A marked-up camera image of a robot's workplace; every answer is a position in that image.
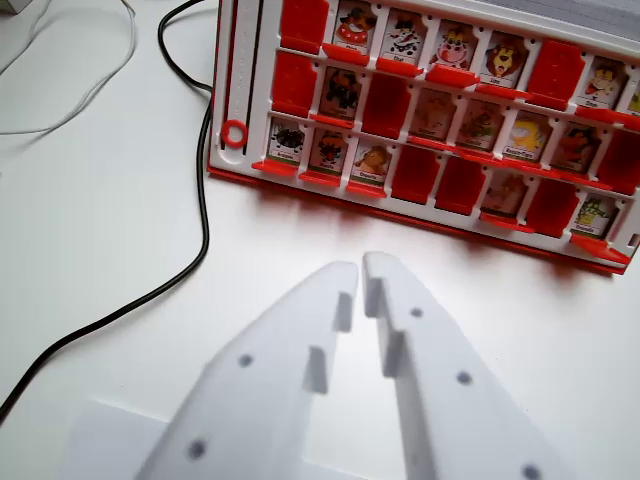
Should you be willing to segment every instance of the plastic slot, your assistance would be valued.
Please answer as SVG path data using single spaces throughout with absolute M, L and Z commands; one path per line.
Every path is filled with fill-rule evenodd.
M 273 80 L 273 110 L 307 117 L 317 78 L 310 58 L 278 52 Z
M 424 68 L 418 68 L 415 65 L 409 63 L 397 62 L 395 60 L 389 60 L 387 58 L 378 58 L 376 61 L 376 68 L 383 72 L 395 73 L 396 75 L 402 75 L 405 77 L 417 77 Z
M 453 145 L 449 145 L 444 142 L 439 142 L 438 140 L 431 140 L 429 138 L 416 137 L 414 135 L 409 135 L 407 137 L 407 141 L 409 143 L 414 143 L 416 145 L 421 145 L 423 147 L 435 148 L 437 150 L 444 150 L 448 152 L 455 152 L 456 147 Z
M 494 167 L 503 166 L 502 161 L 497 160 L 491 152 L 483 152 L 482 150 L 475 150 L 473 148 L 466 147 L 455 147 L 455 152 L 470 162 L 476 162 L 482 165 L 491 165 Z
M 528 103 L 566 110 L 580 81 L 585 62 L 582 50 L 555 40 L 545 40 L 529 78 Z
M 406 80 L 375 73 L 362 114 L 362 131 L 397 139 L 410 99 Z
M 506 218 L 500 215 L 493 215 L 491 213 L 482 212 L 480 214 L 480 220 L 488 222 L 496 227 L 506 228 L 507 230 L 514 230 L 516 232 L 535 233 L 535 229 L 527 225 L 520 225 L 517 218 Z
M 293 177 L 298 173 L 298 165 L 289 165 L 287 163 L 278 162 L 267 158 L 264 162 L 256 162 L 251 164 L 252 168 L 260 170 L 261 172 L 273 173 L 275 175 L 282 175 L 285 177 Z
M 425 205 L 439 169 L 435 153 L 405 145 L 391 183 L 391 196 Z
M 640 135 L 617 130 L 598 169 L 600 182 L 633 195 L 640 183 Z
M 316 122 L 326 123 L 328 125 L 335 125 L 336 127 L 346 128 L 351 130 L 353 128 L 353 122 L 349 120 L 342 120 L 340 118 L 329 117 L 327 115 L 312 114 L 311 119 Z
M 350 48 L 341 47 L 340 45 L 333 45 L 332 43 L 323 43 L 322 50 L 332 60 L 339 62 L 353 63 L 354 65 L 360 65 L 366 67 L 369 64 L 369 55 L 363 55 L 362 53 L 351 50 Z
M 329 4 L 324 0 L 284 0 L 280 24 L 281 45 L 317 55 L 328 14 Z
M 489 85 L 487 83 L 480 83 L 476 87 L 476 92 L 484 93 L 486 95 L 493 95 L 500 98 L 507 98 L 509 100 L 515 100 L 517 98 L 524 98 L 529 100 L 533 98 L 533 95 L 528 92 L 522 92 L 520 90 L 514 90 L 513 88 L 500 87 L 498 85 Z
M 373 187 L 371 185 L 365 185 L 363 183 L 350 181 L 347 184 L 347 192 L 357 193 L 358 195 L 365 195 L 373 198 L 387 198 L 387 194 L 382 187 Z
M 607 123 L 611 125 L 614 122 L 619 121 L 618 115 L 613 110 L 608 108 L 591 108 L 578 106 L 576 108 L 576 117 L 588 118 L 589 120 L 596 120 L 598 122 Z
M 536 233 L 560 238 L 579 201 L 573 185 L 541 180 L 527 212 L 527 225 Z
M 449 157 L 436 192 L 436 208 L 471 215 L 484 184 L 482 166 L 458 157 Z
M 629 265 L 629 262 L 631 262 L 630 257 L 614 248 L 609 248 L 609 244 L 605 240 L 573 233 L 569 241 L 594 257 L 621 263 L 622 265 Z
M 300 180 L 304 180 L 305 182 L 315 183 L 317 185 L 324 185 L 326 187 L 340 186 L 339 175 L 330 175 L 328 173 L 314 172 L 312 170 L 307 170 L 306 172 L 301 173 L 298 176 L 298 178 Z
M 449 87 L 466 88 L 478 83 L 480 77 L 468 70 L 436 64 L 427 73 L 426 80 Z

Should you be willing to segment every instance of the game card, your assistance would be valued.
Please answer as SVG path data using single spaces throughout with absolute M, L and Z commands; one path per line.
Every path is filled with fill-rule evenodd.
M 276 117 L 271 119 L 267 158 L 298 165 L 303 143 L 304 133 L 297 122 Z
M 392 8 L 384 31 L 380 57 L 417 65 L 427 35 L 422 16 Z
M 585 107 L 613 108 L 626 81 L 622 62 L 596 57 L 576 103 Z
M 493 32 L 480 70 L 480 81 L 515 88 L 528 54 L 522 37 Z
M 578 216 L 571 226 L 571 231 L 595 238 L 603 238 L 618 213 L 616 201 L 590 193 L 580 207 Z
M 387 177 L 391 154 L 384 144 L 361 140 L 351 169 L 351 180 L 382 187 Z
M 527 188 L 522 175 L 495 170 L 481 209 L 485 212 L 515 217 L 527 193 Z
M 449 131 L 456 106 L 451 94 L 422 89 L 413 114 L 409 134 L 416 137 L 444 140 Z
M 520 110 L 502 154 L 518 160 L 538 162 L 550 133 L 547 117 Z
M 584 173 L 599 145 L 595 127 L 570 122 L 556 147 L 551 166 Z
M 346 154 L 347 142 L 342 133 L 317 128 L 309 156 L 309 170 L 339 176 Z
M 638 83 L 636 92 L 631 97 L 631 101 L 627 107 L 627 113 L 629 115 L 640 116 L 640 83 Z
M 502 121 L 499 105 L 469 100 L 456 143 L 464 147 L 491 150 Z
M 342 120 L 353 120 L 361 88 L 355 72 L 327 67 L 318 112 Z
M 471 25 L 443 20 L 440 22 L 436 45 L 429 63 L 469 70 L 478 39 Z
M 333 43 L 367 55 L 371 48 L 373 28 L 376 26 L 376 16 L 371 12 L 371 4 L 342 0 L 336 17 Z

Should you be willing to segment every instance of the white cable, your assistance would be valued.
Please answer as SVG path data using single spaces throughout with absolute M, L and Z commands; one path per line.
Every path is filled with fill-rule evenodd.
M 111 80 L 111 78 L 114 75 L 116 75 L 120 70 L 124 68 L 124 66 L 129 62 L 129 60 L 131 60 L 131 57 L 133 56 L 133 52 L 135 52 L 135 49 L 136 49 L 136 23 L 134 20 L 134 16 L 136 12 L 133 10 L 133 8 L 131 8 L 131 5 L 129 5 L 126 0 L 120 0 L 120 1 L 127 9 L 127 14 L 129 15 L 129 26 L 130 26 L 129 50 L 127 51 L 127 54 L 122 60 L 122 62 L 115 69 L 113 69 L 111 72 L 109 72 L 100 80 L 98 80 L 89 90 L 87 90 L 85 94 L 82 95 L 82 97 L 80 98 L 76 106 L 73 107 L 73 109 L 69 113 L 67 113 L 64 117 L 62 117 L 62 119 L 60 119 L 53 125 L 49 125 L 48 127 L 30 128 L 30 129 L 24 129 L 24 130 L 12 130 L 7 132 L 0 131 L 0 135 L 23 135 L 27 133 L 44 133 L 44 132 L 50 132 L 52 130 L 55 130 L 56 128 L 61 127 L 62 125 L 64 125 L 65 123 L 73 119 L 80 112 L 82 112 L 87 107 L 87 105 L 91 103 L 91 100 L 100 91 L 100 89 L 104 87 L 106 83 L 109 80 Z M 18 58 L 20 58 L 20 56 L 24 52 L 27 51 L 27 49 L 33 42 L 33 39 L 35 38 L 34 32 L 35 32 L 36 26 L 38 25 L 38 22 L 40 21 L 40 19 L 47 12 L 47 9 L 49 8 L 49 4 L 51 4 L 51 0 L 46 0 L 44 8 L 40 12 L 40 14 L 36 17 L 33 24 L 31 25 L 31 29 L 29 30 L 29 35 L 27 37 L 27 42 L 25 46 L 11 60 L 9 60 L 9 63 L 4 65 L 2 68 L 0 68 L 0 75 L 2 75 L 11 66 L 13 62 L 15 62 Z

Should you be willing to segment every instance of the cartoon cow card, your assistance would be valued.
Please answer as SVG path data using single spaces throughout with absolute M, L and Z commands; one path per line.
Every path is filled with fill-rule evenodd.
M 459 22 L 440 22 L 436 45 L 429 63 L 469 70 L 478 39 L 473 36 L 473 28 Z
M 494 32 L 485 52 L 480 81 L 500 87 L 515 88 L 527 60 L 522 37 Z

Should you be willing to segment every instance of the white game frame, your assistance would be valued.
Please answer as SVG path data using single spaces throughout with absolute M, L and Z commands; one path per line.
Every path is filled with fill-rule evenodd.
M 329 4 L 329 15 L 327 18 L 323 42 L 331 43 L 339 0 L 326 1 Z M 587 81 L 585 77 L 588 74 L 589 66 L 595 56 L 601 55 L 606 58 L 620 60 L 626 64 L 626 73 L 629 76 L 616 106 L 618 111 L 622 111 L 622 105 L 628 105 L 631 96 L 636 90 L 638 81 L 640 81 L 640 68 L 636 68 L 637 66 L 640 66 L 640 55 L 638 53 L 640 52 L 640 42 L 616 37 L 586 27 L 571 25 L 559 20 L 472 0 L 449 0 L 446 3 L 433 0 L 384 1 L 379 4 L 372 4 L 372 11 L 377 15 L 378 21 L 373 34 L 369 64 L 365 67 L 360 67 L 350 63 L 332 60 L 328 58 L 322 50 L 320 50 L 318 55 L 312 55 L 281 47 L 279 31 L 282 5 L 283 0 L 269 0 L 268 8 L 262 9 L 262 18 L 260 19 L 258 18 L 260 6 L 259 0 L 227 0 L 222 2 L 220 5 L 219 41 L 216 62 L 216 72 L 220 81 L 217 81 L 215 84 L 215 97 L 219 99 L 219 101 L 214 102 L 213 105 L 211 154 L 209 159 L 210 167 L 224 169 L 245 176 L 256 177 L 301 190 L 487 235 L 508 242 L 526 245 L 528 247 L 583 259 L 589 262 L 613 267 L 615 269 L 624 267 L 624 265 L 620 263 L 592 256 L 577 245 L 570 243 L 571 222 L 569 222 L 569 225 L 564 228 L 563 234 L 560 238 L 554 238 L 542 234 L 529 234 L 520 231 L 508 230 L 492 225 L 488 222 L 481 221 L 479 218 L 481 214 L 480 205 L 491 182 L 492 173 L 494 171 L 494 168 L 492 167 L 484 167 L 484 185 L 478 200 L 473 207 L 473 211 L 469 216 L 435 208 L 435 196 L 438 191 L 445 163 L 447 158 L 454 154 L 434 150 L 438 154 L 437 158 L 438 163 L 440 164 L 440 169 L 426 205 L 419 205 L 392 198 L 391 183 L 397 166 L 399 152 L 402 145 L 405 144 L 407 140 L 408 129 L 418 101 L 418 95 L 422 88 L 432 88 L 452 93 L 452 98 L 454 99 L 457 109 L 446 139 L 446 142 L 451 145 L 455 144 L 455 138 L 469 99 L 486 100 L 501 105 L 504 122 L 501 133 L 496 139 L 493 147 L 493 154 L 498 159 L 502 158 L 502 150 L 508 139 L 508 133 L 511 131 L 513 122 L 515 121 L 516 115 L 520 109 L 549 117 L 553 133 L 550 135 L 547 146 L 545 147 L 540 159 L 540 163 L 545 169 L 549 168 L 551 156 L 558 141 L 560 140 L 561 132 L 563 131 L 563 127 L 566 122 L 575 121 L 577 123 L 591 125 L 598 128 L 598 133 L 602 142 L 588 170 L 590 178 L 592 180 L 595 179 L 595 174 L 611 141 L 613 130 L 624 129 L 624 127 L 621 124 L 607 125 L 595 120 L 575 117 L 573 115 L 576 110 L 575 98 L 577 96 L 577 92 L 580 90 L 580 86 Z M 233 65 L 231 66 L 229 65 L 229 50 L 231 40 L 230 35 L 233 28 L 232 25 L 234 23 L 234 8 L 237 8 L 237 15 L 235 18 L 235 35 L 233 38 Z M 367 99 L 371 76 L 373 73 L 379 72 L 379 70 L 376 69 L 375 64 L 382 44 L 384 29 L 390 8 L 400 8 L 421 13 L 423 23 L 428 28 L 428 34 L 418 63 L 418 66 L 424 68 L 425 72 L 414 79 L 402 77 L 407 80 L 407 83 L 412 85 L 413 88 L 409 90 L 411 93 L 411 101 L 409 103 L 405 121 L 398 140 L 379 137 L 362 132 L 361 130 L 362 115 Z M 476 93 L 475 85 L 465 89 L 455 89 L 427 82 L 425 77 L 429 71 L 429 56 L 431 55 L 434 42 L 436 41 L 435 37 L 441 19 L 459 21 L 474 26 L 473 33 L 478 39 L 478 44 L 469 70 L 476 74 L 480 71 L 484 52 L 494 30 L 524 37 L 525 46 L 529 50 L 529 56 L 524 65 L 520 79 L 518 80 L 518 84 L 515 87 L 518 90 L 526 90 L 526 85 L 533 71 L 539 49 L 544 39 L 554 38 L 580 45 L 584 48 L 586 53 L 586 55 L 583 56 L 583 59 L 585 60 L 585 68 L 583 69 L 582 78 L 578 82 L 576 92 L 574 92 L 574 96 L 569 101 L 569 106 L 566 111 L 561 112 L 546 107 L 525 104 L 523 99 L 510 100 L 481 94 L 479 92 Z M 260 37 L 258 49 L 255 50 L 256 25 L 258 25 L 258 23 L 260 23 Z M 325 69 L 328 66 L 345 68 L 357 72 L 359 75 L 365 75 L 364 78 L 360 78 L 362 83 L 361 99 L 363 99 L 363 101 L 360 101 L 358 104 L 354 127 L 351 130 L 328 126 L 327 124 L 316 122 L 311 118 L 304 119 L 276 112 L 271 109 L 272 79 L 274 77 L 276 54 L 279 51 L 290 52 L 295 55 L 312 58 L 314 60 L 314 70 L 317 71 L 318 81 L 316 81 L 313 103 L 311 105 L 309 115 L 315 114 L 318 111 L 323 83 L 322 79 L 324 79 Z M 256 81 L 251 86 L 248 85 L 248 83 L 251 81 L 254 54 L 257 55 L 257 59 L 255 59 L 255 71 L 259 73 L 256 74 Z M 228 92 L 228 106 L 225 111 L 225 102 L 223 99 L 227 97 L 226 79 L 227 72 L 230 68 L 230 86 L 232 88 Z M 386 75 L 394 75 L 387 72 L 383 73 Z M 251 97 L 252 101 L 251 105 L 249 105 L 249 91 L 251 88 L 253 89 Z M 243 153 L 242 148 L 223 148 L 220 132 L 224 119 L 239 119 L 244 123 L 244 120 L 247 118 L 249 108 L 251 115 L 249 118 L 249 134 L 245 146 L 246 153 Z M 313 140 L 313 131 L 315 128 L 330 128 L 331 130 L 343 131 L 346 135 L 350 135 L 349 147 L 339 187 L 324 187 L 305 182 L 299 179 L 298 176 L 285 177 L 252 168 L 253 163 L 262 161 L 265 158 L 269 137 L 269 127 L 272 117 L 280 117 L 296 121 L 300 124 L 300 129 L 305 132 L 305 143 L 301 152 L 302 160 L 299 167 L 300 173 L 307 169 L 309 153 Z M 237 129 L 232 129 L 232 138 L 235 138 L 234 135 L 239 133 L 239 130 L 234 130 Z M 392 155 L 389 173 L 384 185 L 384 191 L 387 194 L 387 198 L 375 199 L 346 191 L 346 186 L 349 182 L 349 176 L 354 162 L 356 145 L 358 140 L 361 138 L 386 143 L 389 149 L 395 148 L 395 150 L 392 150 L 394 155 Z M 415 144 L 411 144 L 411 146 L 416 148 L 425 148 Z M 536 174 L 529 175 L 525 173 L 523 175 L 528 179 L 527 183 L 529 189 L 517 215 L 520 223 L 524 223 L 527 209 L 531 205 L 541 178 L 543 178 Z M 638 190 L 636 189 L 636 193 L 630 196 L 590 186 L 576 185 L 576 187 L 576 196 L 579 198 L 579 202 L 572 218 L 575 218 L 578 209 L 588 193 L 599 193 L 616 199 L 616 206 L 619 209 L 618 215 L 605 239 L 611 248 L 614 248 L 629 257 L 632 256 L 640 242 L 640 235 L 638 235 L 640 233 L 640 203 L 636 201 Z

